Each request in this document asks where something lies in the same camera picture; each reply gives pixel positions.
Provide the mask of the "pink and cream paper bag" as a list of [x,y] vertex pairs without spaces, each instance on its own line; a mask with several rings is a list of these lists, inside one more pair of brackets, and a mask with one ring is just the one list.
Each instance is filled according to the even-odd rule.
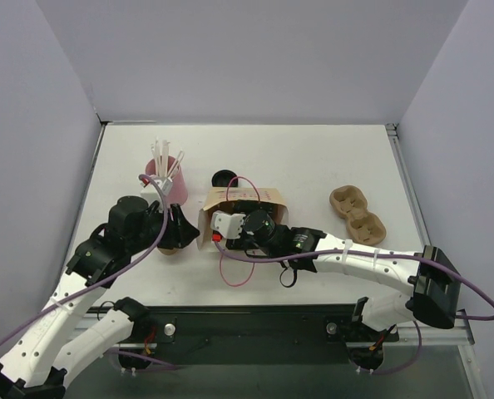
[[218,249],[244,252],[254,247],[243,230],[247,216],[265,211],[276,224],[288,222],[284,197],[275,188],[260,188],[244,176],[209,189],[198,216],[197,248],[203,253]]

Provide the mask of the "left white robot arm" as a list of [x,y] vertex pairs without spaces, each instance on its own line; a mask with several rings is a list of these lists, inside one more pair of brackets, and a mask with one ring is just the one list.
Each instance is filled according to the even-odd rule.
[[108,220],[77,246],[49,303],[18,328],[20,339],[0,358],[0,397],[61,398],[75,377],[111,347],[150,335],[155,324],[149,309],[125,297],[85,332],[69,338],[128,268],[153,249],[183,249],[199,234],[179,204],[120,198]]

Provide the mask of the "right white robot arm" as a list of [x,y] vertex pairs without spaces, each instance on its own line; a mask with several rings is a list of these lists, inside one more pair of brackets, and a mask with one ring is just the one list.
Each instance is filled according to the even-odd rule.
[[367,339],[399,323],[418,321],[451,329],[456,320],[460,282],[445,253],[427,245],[420,253],[356,244],[322,230],[276,224],[268,212],[219,213],[211,228],[240,249],[258,250],[252,258],[278,263],[293,273],[341,273],[389,287],[393,293],[360,298],[349,319],[355,337]]

